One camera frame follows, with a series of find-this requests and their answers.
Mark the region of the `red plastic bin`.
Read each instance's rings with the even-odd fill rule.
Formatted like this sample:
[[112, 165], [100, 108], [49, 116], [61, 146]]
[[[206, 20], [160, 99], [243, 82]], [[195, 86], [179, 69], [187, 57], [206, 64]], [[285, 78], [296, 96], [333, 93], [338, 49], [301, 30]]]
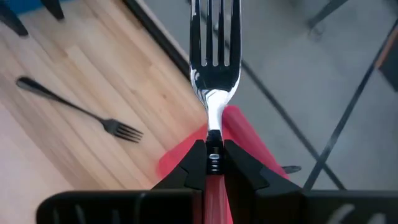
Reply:
[[[204, 124], [161, 157], [156, 168], [161, 179], [166, 177], [183, 159], [196, 140], [206, 139], [206, 129], [207, 126]], [[233, 140], [252, 157], [275, 172], [274, 175], [267, 173], [266, 179], [269, 183], [269, 190], [280, 194], [295, 188], [295, 185], [290, 182], [288, 175], [277, 163], [275, 157], [243, 115], [243, 112], [235, 105], [227, 106], [223, 113], [223, 136], [226, 139]]]

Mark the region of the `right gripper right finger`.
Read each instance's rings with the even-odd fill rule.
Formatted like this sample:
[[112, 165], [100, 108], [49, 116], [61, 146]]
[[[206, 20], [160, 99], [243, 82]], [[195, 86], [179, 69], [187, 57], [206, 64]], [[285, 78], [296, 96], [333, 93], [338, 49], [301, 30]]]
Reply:
[[305, 190], [232, 140], [224, 149], [234, 224], [398, 224], [398, 191]]

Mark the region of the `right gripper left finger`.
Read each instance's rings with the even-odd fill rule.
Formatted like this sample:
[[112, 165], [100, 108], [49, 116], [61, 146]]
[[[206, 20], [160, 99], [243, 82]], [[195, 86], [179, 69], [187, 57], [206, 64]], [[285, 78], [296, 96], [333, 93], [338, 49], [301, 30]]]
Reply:
[[36, 224], [203, 224], [206, 145], [197, 140], [150, 190], [66, 191], [45, 199]]

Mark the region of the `black metal fork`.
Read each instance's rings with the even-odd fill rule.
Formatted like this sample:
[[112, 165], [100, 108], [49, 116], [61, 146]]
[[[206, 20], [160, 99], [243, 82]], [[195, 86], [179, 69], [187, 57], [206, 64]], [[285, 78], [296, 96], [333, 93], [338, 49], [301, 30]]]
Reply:
[[127, 124], [124, 124], [120, 122], [119, 120], [109, 118], [109, 119], [104, 119], [101, 118], [87, 110], [84, 110], [83, 108], [80, 108], [79, 106], [69, 102], [68, 100], [62, 98], [61, 96], [58, 96], [48, 88], [44, 87], [41, 85], [39, 82], [35, 81], [34, 79], [30, 77], [19, 77], [16, 80], [16, 85], [26, 91], [29, 91], [31, 93], [34, 93], [36, 95], [40, 95], [44, 98], [59, 102], [63, 105], [69, 106], [71, 108], [74, 108], [78, 111], [81, 111], [84, 114], [87, 114], [88, 116], [91, 116], [98, 122], [100, 122], [104, 128], [104, 130], [117, 137], [121, 138], [126, 141], [134, 142], [134, 143], [139, 143], [139, 141], [142, 139], [144, 133], [139, 131], [136, 128], [133, 128]]

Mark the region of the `blue plastic bin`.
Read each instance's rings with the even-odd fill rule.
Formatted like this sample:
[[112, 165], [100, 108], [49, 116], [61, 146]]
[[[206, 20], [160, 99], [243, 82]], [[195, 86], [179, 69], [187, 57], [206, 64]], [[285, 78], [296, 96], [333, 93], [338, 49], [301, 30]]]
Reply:
[[41, 0], [0, 0], [4, 2], [16, 14], [43, 8]]

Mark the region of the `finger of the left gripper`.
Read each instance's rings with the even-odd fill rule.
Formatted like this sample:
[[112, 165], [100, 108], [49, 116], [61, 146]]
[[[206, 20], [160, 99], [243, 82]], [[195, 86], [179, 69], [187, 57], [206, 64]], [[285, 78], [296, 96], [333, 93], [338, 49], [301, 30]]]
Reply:
[[28, 31], [21, 20], [4, 2], [0, 2], [0, 21], [18, 36], [28, 36]]
[[60, 5], [60, 0], [40, 0], [43, 6], [53, 15], [56, 20], [63, 20], [64, 14]]

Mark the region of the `red-handled silver fork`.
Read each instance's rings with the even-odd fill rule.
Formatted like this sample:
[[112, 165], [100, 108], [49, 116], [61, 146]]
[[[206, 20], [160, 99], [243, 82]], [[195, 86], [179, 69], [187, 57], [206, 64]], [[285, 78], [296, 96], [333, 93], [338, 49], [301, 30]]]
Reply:
[[213, 0], [207, 0], [206, 43], [201, 46], [201, 0], [191, 0], [190, 80], [207, 115], [205, 224], [223, 221], [224, 205], [219, 182], [224, 173], [222, 115], [241, 78], [241, 0], [231, 0], [229, 44], [225, 39], [224, 1], [219, 0], [218, 44], [213, 44]]

